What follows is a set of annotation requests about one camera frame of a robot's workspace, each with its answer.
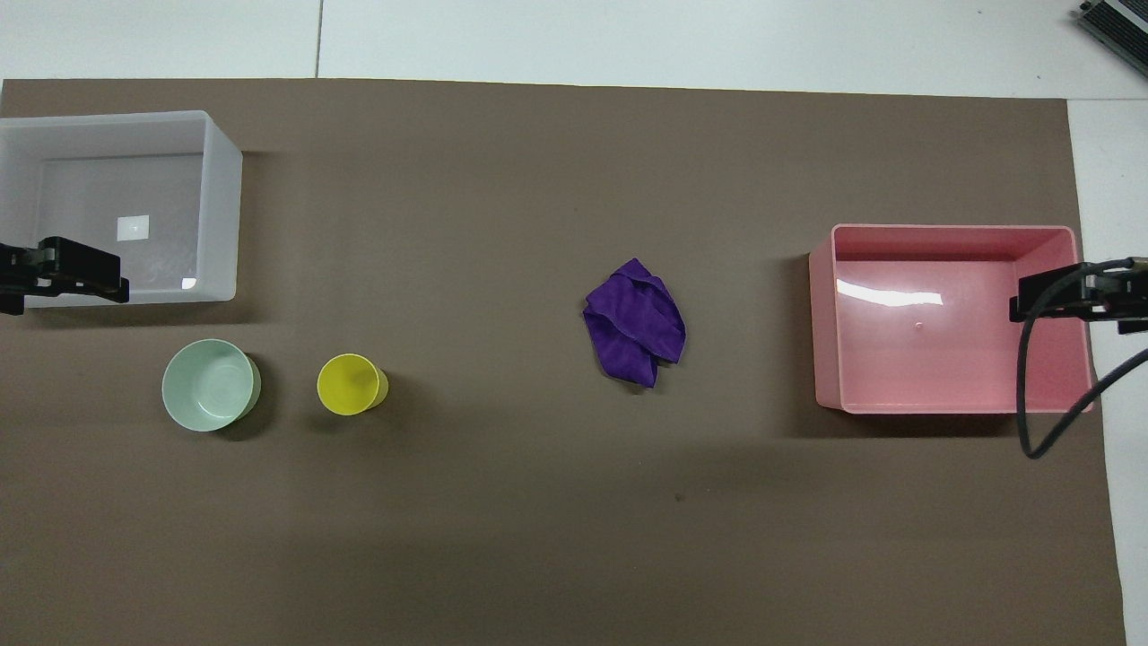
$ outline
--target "bowl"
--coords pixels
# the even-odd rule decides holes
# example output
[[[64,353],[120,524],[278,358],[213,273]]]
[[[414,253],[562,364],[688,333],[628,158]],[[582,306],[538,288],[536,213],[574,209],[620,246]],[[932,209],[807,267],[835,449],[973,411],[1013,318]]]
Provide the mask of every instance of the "bowl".
[[[168,363],[163,406],[185,429],[216,431],[251,411],[259,387],[259,369],[243,351],[222,340],[203,340]]]

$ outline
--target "pink plastic bin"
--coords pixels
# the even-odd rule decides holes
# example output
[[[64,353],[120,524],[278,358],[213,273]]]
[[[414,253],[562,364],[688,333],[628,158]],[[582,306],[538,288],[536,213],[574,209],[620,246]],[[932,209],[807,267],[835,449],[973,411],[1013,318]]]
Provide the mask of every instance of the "pink plastic bin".
[[[848,413],[1015,413],[1017,279],[1079,262],[1064,226],[838,224],[809,254],[817,404]],[[1092,386],[1085,325],[1041,319],[1029,411]]]

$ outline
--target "label on bin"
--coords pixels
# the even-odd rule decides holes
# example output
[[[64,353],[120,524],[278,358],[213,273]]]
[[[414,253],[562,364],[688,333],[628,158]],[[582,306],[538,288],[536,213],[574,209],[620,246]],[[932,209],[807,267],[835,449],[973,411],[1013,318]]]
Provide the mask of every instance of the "label on bin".
[[[148,234],[147,215],[129,215],[116,218],[116,241],[122,240],[147,240]]]

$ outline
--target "white table surface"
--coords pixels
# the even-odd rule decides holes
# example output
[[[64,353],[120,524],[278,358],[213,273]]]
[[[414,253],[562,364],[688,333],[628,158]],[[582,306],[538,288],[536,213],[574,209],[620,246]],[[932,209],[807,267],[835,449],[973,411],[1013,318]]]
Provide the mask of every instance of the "white table surface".
[[[1148,255],[1148,79],[1072,24],[1075,5],[0,0],[0,78],[323,76],[1065,98],[1086,258]],[[1093,330],[1100,373],[1148,343],[1111,328]],[[1103,397],[1133,645],[1148,645],[1146,392],[1148,373],[1134,373]]]

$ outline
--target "purple cloth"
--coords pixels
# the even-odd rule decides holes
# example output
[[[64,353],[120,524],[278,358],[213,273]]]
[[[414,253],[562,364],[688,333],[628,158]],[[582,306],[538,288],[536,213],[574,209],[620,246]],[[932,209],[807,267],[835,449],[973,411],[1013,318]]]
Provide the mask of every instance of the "purple cloth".
[[[685,322],[661,278],[633,258],[585,296],[585,327],[602,369],[652,389],[658,360],[677,364]]]

